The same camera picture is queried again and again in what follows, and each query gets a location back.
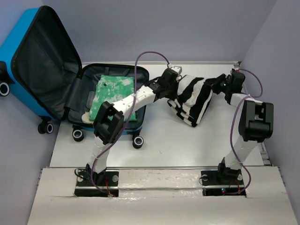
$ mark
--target black and white striped fabric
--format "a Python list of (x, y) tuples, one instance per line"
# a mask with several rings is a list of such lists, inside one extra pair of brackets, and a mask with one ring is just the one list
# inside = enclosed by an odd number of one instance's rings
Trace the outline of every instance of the black and white striped fabric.
[(172, 111), (192, 127), (200, 123), (210, 104), (212, 89), (204, 84), (205, 80), (203, 77), (185, 75), (179, 81), (177, 98), (168, 100)]

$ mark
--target caster wheel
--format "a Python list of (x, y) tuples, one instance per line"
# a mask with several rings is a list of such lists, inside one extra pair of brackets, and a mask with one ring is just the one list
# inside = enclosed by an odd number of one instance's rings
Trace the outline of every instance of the caster wheel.
[(10, 88), (9, 85), (5, 82), (0, 82), (0, 96), (5, 97), (9, 94)]
[(53, 124), (42, 122), (38, 125), (37, 130), (40, 134), (51, 134), (53, 132)]
[(133, 139), (132, 145), (135, 149), (139, 149), (143, 146), (144, 139), (141, 136), (137, 136)]
[(81, 142), (84, 139), (83, 132), (80, 129), (74, 129), (72, 136), (73, 136), (74, 141), (76, 141), (76, 142)]

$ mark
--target suitcase wheel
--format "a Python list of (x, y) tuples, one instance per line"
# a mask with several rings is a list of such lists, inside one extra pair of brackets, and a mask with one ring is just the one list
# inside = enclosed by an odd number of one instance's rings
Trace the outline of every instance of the suitcase wheel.
[(5, 97), (9, 94), (10, 88), (6, 82), (0, 82), (0, 96)]
[(139, 135), (140, 131), (135, 132), (132, 135), (132, 145), (135, 149), (140, 149), (144, 144), (144, 139)]
[(81, 142), (84, 139), (84, 134), (81, 130), (81, 127), (73, 126), (72, 137), (76, 142)]
[(45, 123), (44, 121), (40, 123), (37, 127), (37, 130), (40, 134), (51, 134), (53, 132), (53, 124)]

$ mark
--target folded green shirt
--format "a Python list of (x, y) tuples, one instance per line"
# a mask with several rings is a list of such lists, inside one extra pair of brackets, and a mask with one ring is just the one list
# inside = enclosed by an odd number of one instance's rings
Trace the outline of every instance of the folded green shirt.
[[(125, 76), (102, 75), (97, 86), (96, 93), (90, 108), (90, 120), (94, 121), (100, 106), (105, 101), (117, 102), (134, 93), (134, 78)], [(129, 121), (136, 121), (135, 112)]]

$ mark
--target suitcase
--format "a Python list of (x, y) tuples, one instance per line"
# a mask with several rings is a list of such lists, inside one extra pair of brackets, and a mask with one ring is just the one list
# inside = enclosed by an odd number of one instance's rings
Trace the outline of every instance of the suitcase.
[[(59, 17), (48, 6), (26, 10), (0, 47), (0, 95), (11, 91), (40, 116), (39, 133), (53, 131), (50, 120), (68, 120), (74, 140), (81, 141), (82, 128), (93, 129), (81, 116), (89, 111), (87, 101), (101, 75), (134, 76), (134, 66), (94, 63), (82, 67)], [(137, 88), (148, 80), (148, 71), (138, 67)], [(139, 136), (145, 110), (136, 112), (137, 121), (129, 122), (123, 134)]]

